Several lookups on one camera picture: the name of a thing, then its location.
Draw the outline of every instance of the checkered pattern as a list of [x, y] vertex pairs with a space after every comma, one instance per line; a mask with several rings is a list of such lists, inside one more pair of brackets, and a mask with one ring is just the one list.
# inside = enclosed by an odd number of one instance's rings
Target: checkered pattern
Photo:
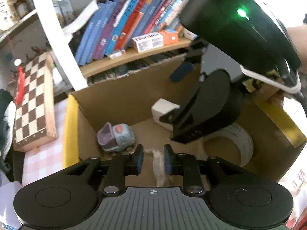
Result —
[[38, 152], [35, 150], [26, 152], [22, 174], [23, 186], [62, 170], [62, 143], [66, 106], [67, 100], [54, 106], [59, 138], [40, 146]]
[[46, 53], [28, 63], [25, 74], [25, 95], [17, 106], [15, 117], [15, 142], [24, 146], [46, 134], [44, 108], [44, 78]]

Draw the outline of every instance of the toy wheel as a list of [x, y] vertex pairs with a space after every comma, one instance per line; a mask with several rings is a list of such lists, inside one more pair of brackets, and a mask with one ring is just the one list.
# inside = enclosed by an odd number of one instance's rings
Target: toy wheel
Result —
[[132, 146], [128, 146], [128, 147], [126, 148], [126, 151], [131, 151], [132, 149], [133, 149]]
[[118, 153], [113, 151], [113, 152], [110, 152], [109, 154], [110, 154], [111, 157], [114, 157], [114, 156], [116, 156]]

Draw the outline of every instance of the pink checkered tablecloth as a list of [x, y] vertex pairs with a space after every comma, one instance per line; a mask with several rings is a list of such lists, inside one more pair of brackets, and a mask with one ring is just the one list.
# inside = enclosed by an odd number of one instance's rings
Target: pink checkered tablecloth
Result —
[[62, 144], [67, 99], [54, 105], [56, 130], [59, 138], [25, 154], [22, 185], [35, 182], [62, 170]]

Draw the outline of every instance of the book spine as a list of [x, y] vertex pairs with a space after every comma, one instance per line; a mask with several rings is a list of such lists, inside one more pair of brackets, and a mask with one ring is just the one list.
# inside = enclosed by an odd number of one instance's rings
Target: book spine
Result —
[[182, 6], [182, 2], [184, 0], [177, 0], [177, 2], [174, 5], [173, 10], [169, 13], [168, 17], [164, 21], [163, 27], [170, 26], [172, 21], [175, 19], [175, 17], [178, 15], [178, 12], [180, 11], [180, 8]]
[[176, 17], [171, 23], [171, 25], [169, 25], [166, 29], [175, 30], [179, 26], [179, 24], [180, 24], [179, 17]]
[[98, 11], [98, 14], [97, 14], [97, 19], [95, 21], [94, 27], [92, 28], [92, 31], [90, 33], [90, 36], [88, 38], [87, 44], [85, 46], [85, 49], [83, 51], [83, 54], [82, 54], [82, 57], [81, 57], [81, 60], [80, 60], [80, 64], [79, 65], [81, 65], [81, 66], [84, 66], [86, 61], [87, 61], [87, 57], [88, 57], [88, 55], [90, 53], [92, 43], [94, 41], [94, 38], [95, 38], [96, 33], [97, 33], [97, 30], [99, 29], [99, 26], [100, 26], [100, 23], [101, 23], [101, 14], [103, 12], [105, 4], [99, 3], [98, 6], [99, 6], [99, 11]]
[[83, 54], [83, 51], [84, 51], [84, 48], [85, 48], [85, 45], [87, 43], [87, 40], [91, 34], [91, 31], [93, 29], [93, 26], [94, 24], [96, 23], [96, 21], [98, 20], [98, 14], [99, 14], [99, 10], [97, 10], [90, 18], [87, 26], [86, 26], [86, 29], [85, 29], [85, 32], [82, 36], [82, 39], [80, 41], [80, 44], [78, 46], [78, 49], [76, 51], [76, 55], [75, 55], [75, 60], [77, 62], [77, 64], [79, 65], [80, 64], [80, 60], [81, 60], [81, 57], [82, 57], [82, 54]]
[[171, 13], [171, 11], [174, 9], [174, 5], [176, 4], [178, 0], [172, 0], [172, 2], [170, 3], [170, 5], [168, 6], [168, 8], [165, 10], [165, 13], [164, 15], [162, 16], [159, 24], [157, 24], [155, 26], [155, 28], [153, 29], [154, 32], [159, 32], [162, 28], [163, 28], [163, 25], [164, 25], [164, 21], [165, 19], [168, 17], [168, 15]]
[[91, 46], [91, 49], [90, 49], [90, 52], [89, 52], [89, 55], [87, 57], [87, 63], [90, 63], [92, 61], [92, 57], [93, 57], [93, 54], [95, 52], [95, 48], [96, 48], [96, 45], [98, 43], [98, 40], [99, 40], [99, 36], [103, 30], [103, 28], [105, 27], [105, 19], [109, 13], [109, 10], [110, 10], [110, 6], [113, 4], [113, 2], [111, 1], [106, 1], [105, 3], [105, 7], [103, 9], [103, 12], [101, 14], [101, 17], [100, 19], [98, 20], [97, 24], [100, 22], [100, 24], [98, 25], [98, 29], [97, 29], [97, 32], [95, 32], [95, 38], [93, 40], [93, 43], [92, 43], [92, 46]]
[[123, 49], [124, 47], [124, 41], [126, 40], [129, 32], [132, 30], [132, 25], [134, 24], [136, 17], [138, 16], [139, 12], [143, 8], [146, 0], [139, 0], [138, 4], [136, 5], [135, 9], [129, 16], [124, 28], [122, 29], [122, 32], [114, 46], [114, 50]]
[[125, 38], [125, 40], [122, 43], [123, 49], [127, 48], [127, 43], [129, 42], [133, 31], [136, 29], [136, 27], [137, 27], [138, 23], [140, 22], [140, 20], [142, 19], [143, 15], [144, 14], [142, 12], [139, 12], [138, 15], [136, 16], [136, 19], [135, 19], [133, 25], [131, 26], [131, 31], [127, 34], [127, 37]]
[[98, 40], [98, 44], [96, 46], [96, 50], [93, 56], [93, 59], [101, 59], [101, 56], [103, 56], [105, 49], [106, 49], [106, 44], [108, 39], [110, 38], [110, 35], [113, 30], [113, 24], [115, 22], [116, 16], [118, 13], [121, 11], [122, 7], [124, 6], [124, 1], [121, 0], [115, 9], [113, 10], [112, 15], [110, 16], [105, 28], [103, 29], [100, 38]]
[[172, 2], [172, 0], [165, 0], [164, 1], [162, 6], [160, 7], [159, 11], [157, 12], [157, 14], [154, 16], [154, 18], [151, 20], [151, 22], [149, 23], [149, 25], [145, 29], [145, 31], [144, 31], [145, 34], [151, 33], [153, 31], [153, 29], [155, 28], [155, 26], [157, 26], [159, 24], [159, 22], [161, 21], [161, 18], [164, 15], [166, 8], [168, 8], [168, 9], [170, 8], [171, 2]]
[[103, 58], [103, 56], [104, 56], [105, 54], [107, 54], [108, 49], [109, 49], [109, 45], [110, 45], [111, 40], [112, 40], [112, 37], [113, 37], [113, 34], [115, 33], [115, 29], [116, 29], [116, 27], [118, 26], [120, 20], [122, 19], [122, 17], [123, 17], [123, 15], [124, 15], [126, 9], [128, 8], [128, 5], [130, 4], [131, 0], [125, 0], [124, 2], [125, 2], [125, 3], [124, 3], [124, 5], [123, 5], [122, 9], [120, 10], [120, 12], [118, 13], [118, 15], [116, 16], [115, 22], [114, 22], [114, 24], [112, 25], [112, 32], [111, 32], [109, 38], [107, 39], [106, 47], [105, 47], [104, 53], [102, 54], [101, 58]]
[[[151, 5], [151, 3], [153, 3], [153, 1], [154, 1], [154, 0], [147, 0], [147, 1], [145, 2], [145, 5], [144, 5], [143, 8], [141, 9], [141, 12], [143, 13], [143, 16], [147, 13], [148, 8], [149, 8], [149, 6]], [[131, 39], [132, 39], [134, 36], [136, 36], [136, 33], [137, 33], [137, 31], [138, 31], [138, 28], [140, 27], [140, 24], [141, 24], [141, 22], [142, 22], [142, 19], [140, 20], [139, 24], [136, 26], [135, 30], [132, 32], [132, 35], [131, 35], [131, 37], [130, 37], [130, 39], [129, 39], [129, 45], [131, 45], [130, 47], [132, 47], [132, 40], [131, 40]]]
[[111, 41], [106, 49], [105, 54], [109, 54], [113, 51], [113, 48], [116, 44], [116, 41], [120, 35], [120, 33], [122, 32], [123, 27], [125, 26], [126, 21], [128, 20], [128, 17], [130, 16], [130, 14], [132, 13], [132, 11], [134, 10], [136, 4], [139, 2], [139, 0], [131, 0], [127, 9], [124, 12], [124, 15], [122, 16], [121, 20], [119, 21], [117, 27], [114, 29], [114, 32], [112, 33], [111, 36]]
[[142, 35], [143, 29], [146, 26], [148, 20], [152, 16], [153, 12], [155, 11], [156, 7], [159, 5], [161, 0], [153, 0], [150, 6], [148, 7], [146, 13], [144, 14], [142, 20], [139, 23], [138, 28], [135, 30], [135, 33], [133, 34], [132, 37], [136, 37], [139, 35]]
[[143, 28], [142, 34], [144, 34], [144, 30], [148, 27], [148, 25], [150, 24], [150, 22], [153, 20], [153, 18], [156, 16], [156, 14], [158, 13], [158, 11], [160, 10], [160, 8], [162, 7], [162, 5], [164, 4], [165, 0], [161, 0], [160, 3], [158, 3], [155, 11], [152, 13], [151, 17], [149, 18], [149, 20], [147, 21], [147, 24], [145, 25], [145, 27]]

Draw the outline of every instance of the wooden shelf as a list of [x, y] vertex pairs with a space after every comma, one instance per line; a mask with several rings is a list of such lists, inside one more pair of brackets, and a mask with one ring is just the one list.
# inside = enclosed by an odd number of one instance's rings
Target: wooden shelf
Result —
[[0, 48], [4, 47], [7, 44], [7, 36], [10, 38], [14, 38], [17, 34], [19, 34], [26, 27], [31, 25], [38, 19], [36, 9], [25, 15], [20, 21], [18, 21], [13, 27], [10, 27], [8, 30], [4, 31], [2, 35], [0, 35]]
[[173, 45], [168, 45], [164, 47], [158, 47], [149, 51], [145, 51], [142, 53], [138, 53], [134, 48], [129, 48], [126, 51], [126, 54], [115, 58], [113, 60], [104, 57], [101, 60], [93, 61], [83, 67], [80, 67], [81, 73], [85, 78], [91, 77], [97, 73], [101, 73], [103, 71], [109, 70], [111, 68], [123, 65], [125, 63], [139, 60], [154, 54], [163, 53], [171, 50], [175, 50], [178, 48], [188, 47], [191, 43], [191, 40], [187, 38], [179, 38], [179, 42]]

